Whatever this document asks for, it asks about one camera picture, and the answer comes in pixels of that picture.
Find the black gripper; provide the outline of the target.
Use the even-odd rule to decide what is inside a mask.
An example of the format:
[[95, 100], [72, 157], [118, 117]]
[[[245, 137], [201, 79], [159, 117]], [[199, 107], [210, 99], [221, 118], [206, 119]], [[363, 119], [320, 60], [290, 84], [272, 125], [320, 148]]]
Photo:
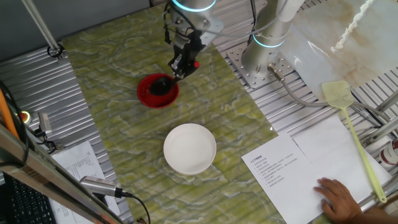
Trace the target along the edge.
[[177, 32], [174, 39], [174, 58], [169, 62], [174, 76], [177, 78], [187, 78], [198, 67], [196, 57], [205, 48], [202, 44], [199, 31], [184, 36]]

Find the person's bare hand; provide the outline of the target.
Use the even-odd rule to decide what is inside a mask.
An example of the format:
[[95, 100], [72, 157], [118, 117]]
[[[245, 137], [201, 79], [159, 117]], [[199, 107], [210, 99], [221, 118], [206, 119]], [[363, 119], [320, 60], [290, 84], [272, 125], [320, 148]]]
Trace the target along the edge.
[[338, 180], [318, 179], [320, 187], [314, 190], [327, 200], [322, 200], [322, 210], [335, 223], [359, 223], [363, 215], [349, 190]]

